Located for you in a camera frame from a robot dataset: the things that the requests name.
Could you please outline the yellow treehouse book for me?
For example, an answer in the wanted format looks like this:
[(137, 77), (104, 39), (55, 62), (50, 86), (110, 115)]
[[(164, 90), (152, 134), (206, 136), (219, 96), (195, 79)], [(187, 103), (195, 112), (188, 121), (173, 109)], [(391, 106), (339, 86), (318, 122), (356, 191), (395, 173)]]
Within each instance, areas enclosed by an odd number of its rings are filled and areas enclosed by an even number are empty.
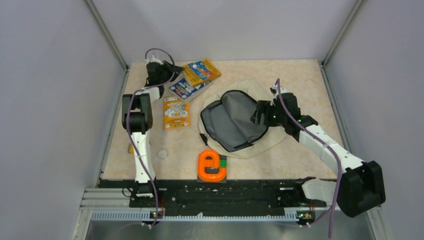
[(185, 80), (192, 87), (209, 83), (222, 75), (208, 58), (185, 64), (182, 68)]

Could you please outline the cream canvas student bag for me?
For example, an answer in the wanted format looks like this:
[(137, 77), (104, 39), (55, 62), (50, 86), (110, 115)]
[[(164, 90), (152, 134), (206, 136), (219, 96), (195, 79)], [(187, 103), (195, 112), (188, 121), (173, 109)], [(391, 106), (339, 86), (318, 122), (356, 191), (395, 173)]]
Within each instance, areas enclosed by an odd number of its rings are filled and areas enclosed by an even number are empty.
[(259, 100), (271, 96), (252, 79), (237, 81), (216, 91), (204, 101), (198, 131), (204, 144), (220, 155), (253, 158), (284, 141), (281, 126), (256, 125), (251, 121)]

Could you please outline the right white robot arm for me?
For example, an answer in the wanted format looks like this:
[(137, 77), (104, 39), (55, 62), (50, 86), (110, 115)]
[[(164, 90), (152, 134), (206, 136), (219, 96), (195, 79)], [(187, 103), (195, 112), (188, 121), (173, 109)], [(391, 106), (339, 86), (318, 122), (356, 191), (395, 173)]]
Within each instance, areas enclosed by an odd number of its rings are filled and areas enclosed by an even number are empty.
[(276, 93), (273, 100), (259, 100), (251, 121), (282, 127), (315, 153), (336, 174), (335, 196), (330, 199), (348, 217), (386, 202), (382, 167), (376, 161), (362, 160), (334, 141), (313, 117), (301, 113), (293, 93)]

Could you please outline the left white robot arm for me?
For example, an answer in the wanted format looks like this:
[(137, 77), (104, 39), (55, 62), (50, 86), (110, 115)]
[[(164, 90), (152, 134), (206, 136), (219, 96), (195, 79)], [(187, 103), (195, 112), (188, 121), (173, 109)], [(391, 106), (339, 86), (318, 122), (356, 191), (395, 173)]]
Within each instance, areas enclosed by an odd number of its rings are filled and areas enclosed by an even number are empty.
[(160, 193), (154, 188), (156, 174), (151, 161), (150, 133), (153, 127), (152, 103), (161, 99), (165, 85), (176, 80), (183, 72), (181, 66), (166, 60), (146, 65), (145, 86), (133, 94), (122, 96), (121, 122), (133, 147), (135, 162), (134, 196), (149, 207), (160, 202)]

